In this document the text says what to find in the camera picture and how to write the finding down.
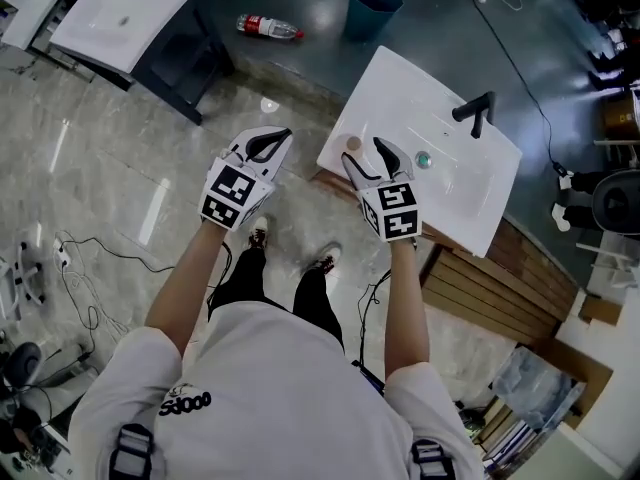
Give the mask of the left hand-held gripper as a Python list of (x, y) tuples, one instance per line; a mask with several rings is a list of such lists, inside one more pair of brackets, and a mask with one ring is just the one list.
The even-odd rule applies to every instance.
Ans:
[(236, 231), (275, 190), (273, 179), (293, 142), (292, 131), (260, 126), (240, 132), (207, 172), (199, 215)]

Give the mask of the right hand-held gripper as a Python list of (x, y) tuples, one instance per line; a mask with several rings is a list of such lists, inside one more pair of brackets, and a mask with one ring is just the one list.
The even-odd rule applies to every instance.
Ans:
[(349, 153), (341, 161), (357, 195), (365, 221), (383, 242), (414, 238), (421, 234), (422, 216), (411, 158), (396, 144), (374, 136), (390, 180), (369, 175)]

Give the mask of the small clear cup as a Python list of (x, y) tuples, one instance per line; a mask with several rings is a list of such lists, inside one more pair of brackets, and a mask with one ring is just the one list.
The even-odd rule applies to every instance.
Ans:
[(352, 133), (338, 134), (331, 146), (333, 156), (340, 161), (343, 154), (348, 154), (356, 160), (365, 156), (365, 144), (363, 140)]

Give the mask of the person's left forearm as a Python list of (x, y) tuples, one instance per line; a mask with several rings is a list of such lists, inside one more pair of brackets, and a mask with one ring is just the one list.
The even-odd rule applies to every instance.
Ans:
[(227, 230), (205, 220), (161, 287), (144, 325), (158, 329), (184, 352), (194, 331)]

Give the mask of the white ceramic sink basin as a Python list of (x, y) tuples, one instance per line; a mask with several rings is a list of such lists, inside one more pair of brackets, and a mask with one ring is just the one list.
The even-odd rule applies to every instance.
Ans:
[[(346, 179), (342, 161), (332, 154), (341, 133), (359, 136), (365, 156), (357, 160), (369, 175), (387, 178), (373, 137), (396, 144), (412, 161), (423, 223), (457, 247), (484, 257), (506, 208), (521, 151), (494, 125), (483, 123), (471, 135), (474, 118), (462, 122), (451, 112), (465, 102), (448, 87), (386, 47), (379, 47), (347, 100), (317, 158), (322, 169)], [(419, 151), (432, 159), (428, 169), (415, 163)]]

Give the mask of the plastic bottle red label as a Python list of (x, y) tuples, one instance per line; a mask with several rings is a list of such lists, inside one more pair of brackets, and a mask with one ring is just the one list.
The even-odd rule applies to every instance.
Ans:
[(236, 29), (246, 35), (277, 40), (290, 41), (304, 37), (304, 32), (290, 23), (260, 15), (240, 15), (236, 21)]

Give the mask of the person's left shoe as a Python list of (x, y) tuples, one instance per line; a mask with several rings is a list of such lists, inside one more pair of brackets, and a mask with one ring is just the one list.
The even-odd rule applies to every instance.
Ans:
[(268, 243), (269, 221), (266, 217), (259, 217), (253, 224), (248, 243), (250, 248), (264, 250)]

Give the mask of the person's right shoe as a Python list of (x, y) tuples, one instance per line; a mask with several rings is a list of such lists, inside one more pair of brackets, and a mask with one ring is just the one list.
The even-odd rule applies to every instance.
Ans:
[(323, 275), (330, 273), (338, 264), (342, 255), (342, 247), (337, 242), (331, 242), (327, 244), (303, 269), (303, 273), (306, 274), (312, 270), (318, 270)]

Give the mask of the black faucet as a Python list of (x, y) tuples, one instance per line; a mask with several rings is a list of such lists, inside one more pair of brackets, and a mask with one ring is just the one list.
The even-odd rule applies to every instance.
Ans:
[(485, 94), (459, 106), (452, 110), (452, 118), (457, 122), (462, 122), (473, 117), (474, 123), (470, 135), (474, 139), (479, 139), (482, 134), (483, 123), (494, 124), (496, 93), (488, 91)]

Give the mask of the person's leg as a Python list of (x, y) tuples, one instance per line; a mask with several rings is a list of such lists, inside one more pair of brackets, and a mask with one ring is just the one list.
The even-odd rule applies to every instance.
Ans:
[(268, 302), (264, 294), (263, 270), (266, 254), (262, 247), (250, 246), (239, 256), (229, 279), (218, 286), (207, 300), (208, 318), (223, 305), (240, 301)]
[(310, 268), (302, 275), (292, 313), (326, 331), (344, 346), (342, 328), (327, 295), (326, 274), (320, 267)]

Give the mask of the person's right leg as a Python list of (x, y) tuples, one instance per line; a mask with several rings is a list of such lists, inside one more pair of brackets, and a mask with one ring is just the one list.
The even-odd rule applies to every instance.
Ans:
[(326, 331), (344, 346), (342, 328), (327, 295), (326, 274), (320, 267), (310, 268), (302, 275), (292, 313)]

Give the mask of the white power strip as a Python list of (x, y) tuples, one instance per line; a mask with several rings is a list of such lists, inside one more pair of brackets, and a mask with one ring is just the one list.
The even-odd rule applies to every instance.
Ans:
[(71, 266), (71, 256), (59, 238), (55, 238), (53, 242), (53, 258), (54, 265), (60, 272)]

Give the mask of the cardboard box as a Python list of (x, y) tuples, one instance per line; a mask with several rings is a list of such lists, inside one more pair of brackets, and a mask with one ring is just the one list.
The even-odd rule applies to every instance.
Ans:
[(640, 140), (640, 99), (634, 92), (620, 92), (601, 100), (606, 139)]

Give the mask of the clear plastic bag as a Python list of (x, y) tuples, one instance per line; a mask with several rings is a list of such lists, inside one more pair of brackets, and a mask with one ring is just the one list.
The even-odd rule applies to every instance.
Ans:
[(535, 431), (555, 429), (586, 383), (525, 347), (515, 348), (491, 382), (491, 391)]

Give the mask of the stack of books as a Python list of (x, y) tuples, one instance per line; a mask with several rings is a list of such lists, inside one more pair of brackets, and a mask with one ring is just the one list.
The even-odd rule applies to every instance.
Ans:
[(514, 413), (501, 421), (494, 418), (478, 435), (477, 444), (484, 452), (482, 462), (485, 471), (490, 473), (505, 467), (538, 434), (538, 430)]

